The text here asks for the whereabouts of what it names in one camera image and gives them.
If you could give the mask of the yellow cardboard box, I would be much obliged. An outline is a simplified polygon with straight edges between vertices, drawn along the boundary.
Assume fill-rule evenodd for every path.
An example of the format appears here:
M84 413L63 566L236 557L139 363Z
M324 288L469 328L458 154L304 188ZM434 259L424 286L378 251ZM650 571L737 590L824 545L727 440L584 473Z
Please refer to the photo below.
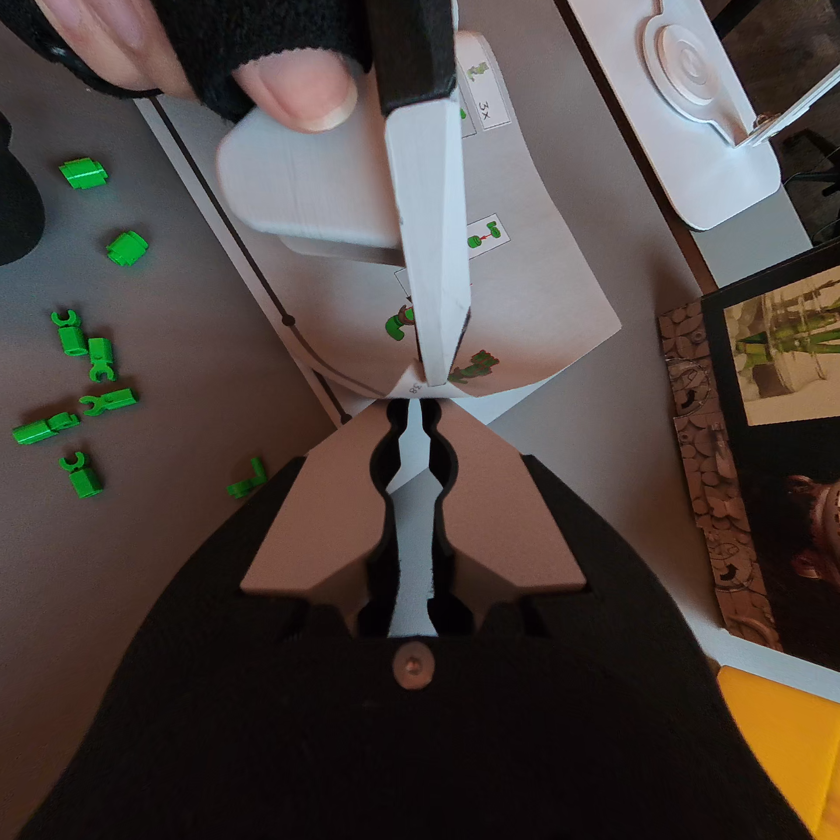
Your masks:
M717 682L751 750L813 836L838 839L838 703L729 666Z

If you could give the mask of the scattered small green lego pieces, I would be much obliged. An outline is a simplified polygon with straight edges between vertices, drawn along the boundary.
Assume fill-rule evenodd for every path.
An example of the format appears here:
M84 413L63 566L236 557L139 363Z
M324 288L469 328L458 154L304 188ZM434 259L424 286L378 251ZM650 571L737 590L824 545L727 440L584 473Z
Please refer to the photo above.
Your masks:
M59 171L68 184L76 190L103 186L109 178L103 165L90 157L67 161L59 167ZM108 244L107 257L118 266L132 266L145 255L148 247L148 242L141 235L129 230L121 233ZM71 358L88 360L91 383L95 385L103 381L114 383L119 379L119 373L114 367L116 360L110 339L86 335L81 315L72 308L65 311L53 311L50 314L50 320L56 326L63 354ZM78 400L79 404L87 407L83 412L84 417L99 417L105 413L135 406L138 401L137 395L129 387L99 395L84 395ZM81 416L62 412L19 425L13 429L12 436L18 445L35 445L61 432L78 427L80 424ZM254 474L228 486L226 492L230 497L245 498L254 489L267 482L268 476L261 458L253 457L250 464ZM61 458L59 467L68 474L71 485L79 498L94 497L102 492L102 483L90 466L89 457L86 454L76 453L74 461Z

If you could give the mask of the person's left hand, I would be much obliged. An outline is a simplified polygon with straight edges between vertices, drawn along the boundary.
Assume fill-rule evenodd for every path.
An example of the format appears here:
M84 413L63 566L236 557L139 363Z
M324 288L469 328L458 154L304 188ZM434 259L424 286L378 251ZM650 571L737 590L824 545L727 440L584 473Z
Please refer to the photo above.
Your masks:
M133 91L157 88L197 100L163 24L147 1L37 1L68 46L100 78ZM358 88L344 58L294 49L252 59L233 78L264 113L290 130L322 133L344 123Z

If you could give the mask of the white stand base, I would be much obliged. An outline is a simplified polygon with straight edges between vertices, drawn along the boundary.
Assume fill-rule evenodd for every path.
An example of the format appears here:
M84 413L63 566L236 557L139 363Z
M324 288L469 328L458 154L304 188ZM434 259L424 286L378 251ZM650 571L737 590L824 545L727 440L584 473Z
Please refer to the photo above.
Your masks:
M835 67L780 114L760 116L701 2L569 6L671 206L695 230L780 188L770 138L838 84Z

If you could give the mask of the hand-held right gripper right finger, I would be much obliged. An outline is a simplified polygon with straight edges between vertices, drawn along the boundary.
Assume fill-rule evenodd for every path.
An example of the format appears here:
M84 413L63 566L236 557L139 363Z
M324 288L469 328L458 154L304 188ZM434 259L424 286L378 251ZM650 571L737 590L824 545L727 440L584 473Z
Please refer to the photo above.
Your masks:
M579 592L580 566L520 452L451 400L421 401L434 508L438 634L472 634L492 607L523 596Z

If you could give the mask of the dark lego set box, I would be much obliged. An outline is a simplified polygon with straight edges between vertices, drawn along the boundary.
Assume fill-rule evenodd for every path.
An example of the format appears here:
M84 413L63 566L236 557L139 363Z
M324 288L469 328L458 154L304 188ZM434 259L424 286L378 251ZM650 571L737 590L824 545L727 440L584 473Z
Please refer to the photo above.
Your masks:
M730 634L839 668L839 244L658 317Z

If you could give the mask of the lego instruction booklet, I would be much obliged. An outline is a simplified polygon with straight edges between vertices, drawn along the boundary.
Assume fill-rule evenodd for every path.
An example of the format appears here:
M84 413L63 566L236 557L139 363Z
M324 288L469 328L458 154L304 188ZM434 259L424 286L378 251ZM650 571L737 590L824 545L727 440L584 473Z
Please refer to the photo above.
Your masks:
M532 161L501 69L455 37L471 313L431 396L488 424L621 323ZM375 76L320 134L259 109L235 126L194 103L138 105L239 275L336 425L373 400L424 397Z

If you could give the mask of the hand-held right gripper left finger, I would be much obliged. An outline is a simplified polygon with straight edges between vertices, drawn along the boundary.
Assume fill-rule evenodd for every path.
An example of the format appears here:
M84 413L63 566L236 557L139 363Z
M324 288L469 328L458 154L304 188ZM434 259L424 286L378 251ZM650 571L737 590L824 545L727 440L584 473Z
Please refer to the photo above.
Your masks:
M386 489L401 466L408 407L374 402L307 454L243 592L333 606L351 632L388 634L400 571Z

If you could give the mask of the small black cup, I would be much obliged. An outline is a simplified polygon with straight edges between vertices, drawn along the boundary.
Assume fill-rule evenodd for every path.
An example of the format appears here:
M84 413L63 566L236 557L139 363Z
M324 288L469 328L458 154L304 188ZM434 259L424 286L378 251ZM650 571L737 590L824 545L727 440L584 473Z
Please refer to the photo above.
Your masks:
M1 114L1 266L34 250L46 225L39 190L10 150L11 138L12 126Z

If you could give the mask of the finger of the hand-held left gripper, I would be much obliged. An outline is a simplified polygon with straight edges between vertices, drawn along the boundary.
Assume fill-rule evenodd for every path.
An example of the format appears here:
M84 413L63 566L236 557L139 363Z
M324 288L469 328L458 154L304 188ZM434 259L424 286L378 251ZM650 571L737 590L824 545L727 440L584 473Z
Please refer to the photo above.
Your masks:
M425 379L448 380L470 311L458 94L395 110L385 147Z

